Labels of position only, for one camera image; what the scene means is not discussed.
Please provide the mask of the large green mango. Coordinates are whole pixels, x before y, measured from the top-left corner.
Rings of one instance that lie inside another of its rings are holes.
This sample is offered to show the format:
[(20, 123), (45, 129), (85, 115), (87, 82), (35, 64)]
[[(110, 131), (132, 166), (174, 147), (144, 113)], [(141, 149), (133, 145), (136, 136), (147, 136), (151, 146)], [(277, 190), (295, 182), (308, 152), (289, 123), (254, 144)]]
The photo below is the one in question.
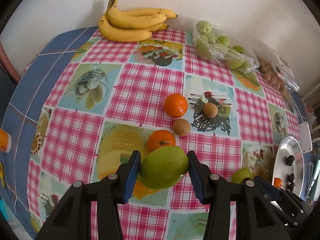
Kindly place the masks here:
[(166, 189), (177, 184), (188, 172), (189, 159), (178, 146), (155, 149), (143, 160), (138, 180), (152, 190)]

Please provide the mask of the orange tangerine with stem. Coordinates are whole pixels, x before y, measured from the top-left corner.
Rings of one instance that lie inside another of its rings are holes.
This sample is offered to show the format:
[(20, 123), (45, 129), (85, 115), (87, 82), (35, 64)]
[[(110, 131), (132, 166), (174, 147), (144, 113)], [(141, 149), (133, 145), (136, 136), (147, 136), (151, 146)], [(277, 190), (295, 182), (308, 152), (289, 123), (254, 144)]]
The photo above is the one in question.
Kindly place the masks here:
[(164, 129), (154, 131), (147, 140), (147, 147), (150, 152), (164, 146), (175, 146), (175, 136)]

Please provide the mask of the clear tray of green fruits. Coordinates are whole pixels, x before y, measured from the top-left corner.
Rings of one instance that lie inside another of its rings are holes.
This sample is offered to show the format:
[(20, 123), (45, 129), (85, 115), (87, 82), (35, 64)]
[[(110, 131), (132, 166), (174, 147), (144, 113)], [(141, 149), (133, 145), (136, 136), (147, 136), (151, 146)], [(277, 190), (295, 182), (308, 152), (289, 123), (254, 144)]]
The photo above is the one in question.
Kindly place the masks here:
[(229, 29), (198, 21), (193, 25), (195, 53), (204, 60), (225, 64), (230, 70), (247, 74), (259, 67), (249, 42)]

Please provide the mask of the orange tangerine on plate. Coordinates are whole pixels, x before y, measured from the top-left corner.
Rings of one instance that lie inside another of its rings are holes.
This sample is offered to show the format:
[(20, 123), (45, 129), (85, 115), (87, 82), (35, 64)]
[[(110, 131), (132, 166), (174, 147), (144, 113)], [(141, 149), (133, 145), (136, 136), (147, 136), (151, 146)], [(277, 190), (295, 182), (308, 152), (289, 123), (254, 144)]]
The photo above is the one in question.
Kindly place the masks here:
[(273, 185), (274, 187), (276, 188), (283, 188), (284, 184), (283, 184), (283, 181), (281, 178), (278, 178), (278, 177), (275, 177), (274, 180), (273, 180)]

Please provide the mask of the small green fruit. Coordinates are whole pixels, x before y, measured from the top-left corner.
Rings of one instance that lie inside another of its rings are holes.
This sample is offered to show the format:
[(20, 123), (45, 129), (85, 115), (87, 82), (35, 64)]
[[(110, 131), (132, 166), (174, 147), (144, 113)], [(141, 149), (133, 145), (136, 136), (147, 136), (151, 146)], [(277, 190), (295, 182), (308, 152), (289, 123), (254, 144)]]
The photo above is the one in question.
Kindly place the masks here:
[(242, 184), (242, 182), (247, 178), (253, 179), (253, 174), (248, 168), (241, 168), (232, 175), (232, 182), (236, 184)]

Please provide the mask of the black plum on plate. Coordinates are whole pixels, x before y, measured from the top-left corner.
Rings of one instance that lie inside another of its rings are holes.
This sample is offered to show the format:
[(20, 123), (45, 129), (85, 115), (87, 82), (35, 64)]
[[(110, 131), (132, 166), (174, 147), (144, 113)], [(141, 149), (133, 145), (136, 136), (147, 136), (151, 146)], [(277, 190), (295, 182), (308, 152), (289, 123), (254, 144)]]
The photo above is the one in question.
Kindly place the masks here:
[(295, 156), (294, 155), (289, 155), (286, 159), (286, 164), (288, 166), (292, 166), (295, 163)]

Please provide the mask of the silver metal plate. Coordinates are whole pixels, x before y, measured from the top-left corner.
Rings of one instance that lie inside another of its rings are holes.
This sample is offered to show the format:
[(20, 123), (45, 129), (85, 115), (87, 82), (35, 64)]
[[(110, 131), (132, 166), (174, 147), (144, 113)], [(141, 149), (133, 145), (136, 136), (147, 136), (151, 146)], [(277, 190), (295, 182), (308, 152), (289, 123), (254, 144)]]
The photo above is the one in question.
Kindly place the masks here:
[(297, 139), (287, 134), (281, 140), (274, 161), (272, 185), (301, 196), (304, 184), (303, 151)]

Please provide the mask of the white power strip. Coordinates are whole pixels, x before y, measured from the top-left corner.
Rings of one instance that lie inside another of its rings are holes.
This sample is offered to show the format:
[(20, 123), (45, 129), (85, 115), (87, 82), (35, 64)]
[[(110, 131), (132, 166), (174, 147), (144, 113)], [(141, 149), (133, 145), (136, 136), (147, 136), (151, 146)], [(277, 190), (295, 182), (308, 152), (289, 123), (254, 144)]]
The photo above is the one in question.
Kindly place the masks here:
[(309, 123), (303, 122), (299, 124), (300, 146), (303, 153), (312, 151), (312, 137)]

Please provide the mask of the brown longan far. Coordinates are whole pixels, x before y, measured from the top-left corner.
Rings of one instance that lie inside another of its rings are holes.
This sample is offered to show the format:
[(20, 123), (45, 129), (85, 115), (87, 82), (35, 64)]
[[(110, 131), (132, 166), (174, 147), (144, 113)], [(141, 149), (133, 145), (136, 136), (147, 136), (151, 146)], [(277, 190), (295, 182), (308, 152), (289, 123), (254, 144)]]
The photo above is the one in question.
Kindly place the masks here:
[(204, 105), (204, 109), (203, 109), (203, 112), (204, 112), (204, 115), (208, 118), (214, 118), (217, 116), (217, 113), (218, 113), (218, 107), (217, 105), (215, 105), (214, 103), (206, 103)]

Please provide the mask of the brown longan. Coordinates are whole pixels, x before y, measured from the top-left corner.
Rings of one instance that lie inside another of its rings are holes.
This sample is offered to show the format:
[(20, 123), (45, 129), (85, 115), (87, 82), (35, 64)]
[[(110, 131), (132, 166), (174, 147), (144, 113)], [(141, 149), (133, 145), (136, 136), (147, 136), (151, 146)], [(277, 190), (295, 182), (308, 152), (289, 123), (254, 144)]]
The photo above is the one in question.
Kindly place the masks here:
[(218, 113), (218, 107), (217, 105), (215, 105), (214, 103), (206, 103), (204, 105), (204, 109), (203, 109), (203, 112), (204, 112), (204, 115), (208, 118), (214, 118), (217, 116), (217, 113)]
[(177, 119), (174, 121), (172, 129), (179, 137), (185, 137), (189, 134), (191, 126), (187, 120)]

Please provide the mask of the orange plastic cup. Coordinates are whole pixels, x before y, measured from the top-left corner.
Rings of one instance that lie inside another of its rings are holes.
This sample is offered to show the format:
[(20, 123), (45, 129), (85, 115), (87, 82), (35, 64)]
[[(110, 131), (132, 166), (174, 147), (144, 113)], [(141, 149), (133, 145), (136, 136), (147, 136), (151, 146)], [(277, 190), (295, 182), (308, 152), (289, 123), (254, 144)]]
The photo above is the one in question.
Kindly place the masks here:
[(9, 153), (11, 150), (11, 135), (0, 128), (0, 152)]

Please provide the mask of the brown longan near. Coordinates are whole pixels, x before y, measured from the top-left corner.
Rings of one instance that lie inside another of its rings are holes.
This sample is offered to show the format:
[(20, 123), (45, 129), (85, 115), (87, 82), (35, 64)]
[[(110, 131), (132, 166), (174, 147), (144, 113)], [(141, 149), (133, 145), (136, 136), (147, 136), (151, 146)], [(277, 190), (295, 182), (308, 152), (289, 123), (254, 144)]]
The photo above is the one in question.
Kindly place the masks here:
[(172, 129), (179, 137), (185, 137), (189, 134), (191, 126), (187, 120), (177, 119), (174, 121)]

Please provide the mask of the checkered fruit-print tablecloth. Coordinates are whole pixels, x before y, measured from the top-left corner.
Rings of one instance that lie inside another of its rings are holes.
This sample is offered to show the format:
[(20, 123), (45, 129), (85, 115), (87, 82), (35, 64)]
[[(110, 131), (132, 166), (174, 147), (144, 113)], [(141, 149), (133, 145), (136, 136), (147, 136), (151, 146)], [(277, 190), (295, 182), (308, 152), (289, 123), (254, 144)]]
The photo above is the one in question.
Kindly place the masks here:
[[(300, 138), (299, 116), (262, 74), (203, 61), (188, 33), (139, 43), (106, 40), (96, 27), (60, 34), (17, 85), (2, 124), (12, 145), (1, 154), (1, 197), (27, 233), (36, 237), (74, 181), (99, 181), (134, 148), (146, 156), (148, 137), (172, 129), (163, 103), (175, 93), (191, 125), (176, 144), (226, 179), (242, 165), (270, 176), (281, 139)], [(208, 102), (214, 118), (204, 115)]]

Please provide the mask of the clear box of longans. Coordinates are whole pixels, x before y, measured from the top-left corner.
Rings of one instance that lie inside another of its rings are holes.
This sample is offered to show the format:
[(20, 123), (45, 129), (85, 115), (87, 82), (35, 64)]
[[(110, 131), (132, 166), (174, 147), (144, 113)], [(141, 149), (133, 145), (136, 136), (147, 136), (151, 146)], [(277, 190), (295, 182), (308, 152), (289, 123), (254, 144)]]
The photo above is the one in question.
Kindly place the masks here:
[(284, 88), (299, 91), (300, 87), (287, 62), (268, 45), (258, 42), (253, 51), (259, 61), (259, 71), (263, 74), (265, 81), (275, 89)]

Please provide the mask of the yellow banana bunch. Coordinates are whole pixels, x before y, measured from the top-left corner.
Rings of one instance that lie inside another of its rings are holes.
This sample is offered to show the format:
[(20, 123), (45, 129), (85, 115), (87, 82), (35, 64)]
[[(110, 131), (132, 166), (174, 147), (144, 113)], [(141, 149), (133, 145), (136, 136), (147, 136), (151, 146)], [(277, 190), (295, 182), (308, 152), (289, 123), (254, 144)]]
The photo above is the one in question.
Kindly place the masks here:
[(109, 0), (106, 12), (98, 21), (102, 37), (117, 42), (139, 42), (156, 31), (168, 29), (166, 20), (178, 18), (169, 9), (142, 8), (130, 11), (118, 9), (119, 0)]

